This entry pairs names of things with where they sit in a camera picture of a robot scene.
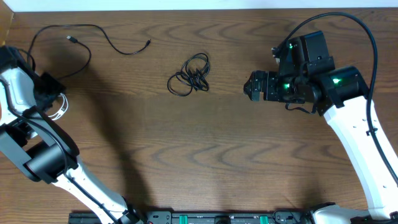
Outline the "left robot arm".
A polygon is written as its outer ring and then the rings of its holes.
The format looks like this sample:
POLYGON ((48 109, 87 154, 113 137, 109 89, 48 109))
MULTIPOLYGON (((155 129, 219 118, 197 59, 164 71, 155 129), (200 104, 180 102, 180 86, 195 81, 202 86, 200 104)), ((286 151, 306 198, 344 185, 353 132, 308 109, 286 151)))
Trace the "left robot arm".
POLYGON ((37 74, 19 49, 2 46, 1 152, 31 181, 70 193, 100 223, 145 223, 146 217, 86 168, 73 139, 46 114, 64 92, 57 79, 37 74))

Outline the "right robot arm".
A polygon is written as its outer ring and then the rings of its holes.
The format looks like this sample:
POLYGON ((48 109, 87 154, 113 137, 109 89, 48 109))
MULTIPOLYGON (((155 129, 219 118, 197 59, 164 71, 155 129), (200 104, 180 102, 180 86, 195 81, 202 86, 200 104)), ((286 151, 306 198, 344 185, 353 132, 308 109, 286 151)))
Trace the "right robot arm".
POLYGON ((305 212, 301 223, 397 223, 397 155, 377 119, 369 88, 356 67, 335 68, 323 32, 288 40, 279 69, 253 71, 243 91, 252 101, 312 103, 341 141, 360 180, 367 210, 324 203, 305 212))

